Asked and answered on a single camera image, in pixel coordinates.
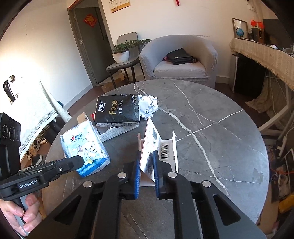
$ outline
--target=round marble table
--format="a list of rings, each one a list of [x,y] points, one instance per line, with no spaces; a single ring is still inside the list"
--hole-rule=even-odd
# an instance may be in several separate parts
[[[210,180],[253,222],[264,205],[269,180],[267,152],[262,137],[247,113],[222,93],[188,81],[149,80],[114,89],[107,94],[145,94],[158,97],[159,110],[152,117],[162,139],[177,135],[179,173],[188,180]],[[90,116],[96,100],[66,123],[60,134],[77,125],[82,112]],[[81,178],[65,174],[42,190],[50,213],[86,180],[101,182],[122,171],[135,158],[137,134],[142,138],[146,121],[138,128],[104,142],[111,162],[102,171]],[[63,158],[60,134],[46,161]],[[157,200],[152,187],[140,188],[139,199],[122,202],[121,238],[174,238],[171,200]]]

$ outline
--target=gray door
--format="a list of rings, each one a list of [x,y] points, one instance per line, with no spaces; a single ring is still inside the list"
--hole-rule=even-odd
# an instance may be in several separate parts
[[[98,84],[109,77],[106,67],[114,63],[101,13],[98,7],[76,8],[74,11],[82,44]],[[84,22],[89,14],[97,20],[94,27]]]

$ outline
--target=camera lens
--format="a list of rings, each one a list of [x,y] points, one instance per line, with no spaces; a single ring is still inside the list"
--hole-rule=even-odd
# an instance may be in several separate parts
[[[3,138],[7,138],[8,136],[8,128],[7,128],[7,125],[4,125],[3,128],[2,128],[2,135],[3,135]]]
[[[19,141],[20,139],[20,133],[19,133],[19,130],[16,132],[16,140]]]
[[[10,141],[14,141],[15,138],[15,129],[13,127],[10,127],[9,129],[9,139]]]

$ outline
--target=black tissue pack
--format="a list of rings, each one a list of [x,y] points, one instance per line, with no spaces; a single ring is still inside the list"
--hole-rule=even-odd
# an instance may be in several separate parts
[[[94,123],[99,127],[122,127],[139,124],[139,100],[137,94],[99,96]]]

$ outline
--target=gray chair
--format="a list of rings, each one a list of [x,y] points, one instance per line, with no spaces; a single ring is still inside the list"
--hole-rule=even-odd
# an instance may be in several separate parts
[[[163,61],[169,52],[182,47],[199,62],[173,65]],[[212,44],[201,37],[172,35],[156,38],[142,49],[139,59],[146,80],[186,80],[214,88],[218,54]]]
[[[137,33],[135,33],[135,32],[127,33],[127,34],[124,34],[124,35],[121,35],[121,36],[118,37],[117,44],[125,43],[126,41],[136,40],[136,39],[138,39]],[[109,73],[109,76],[111,78],[111,81],[112,81],[112,84],[113,84],[114,88],[116,88],[116,85],[115,85],[115,82],[114,82],[114,79],[113,79],[113,76],[112,76],[111,72],[114,72],[114,71],[117,71],[117,70],[124,69],[126,77],[127,77],[128,81],[130,82],[130,79],[128,77],[128,73],[126,71],[126,68],[131,67],[132,75],[133,75],[133,81],[136,82],[134,65],[140,63],[140,61],[139,61],[140,47],[133,47],[129,51],[130,51],[130,57],[129,57],[128,61],[122,62],[122,63],[116,63],[115,62],[115,63],[111,64],[110,66],[106,67],[106,71],[108,71],[108,73]]]

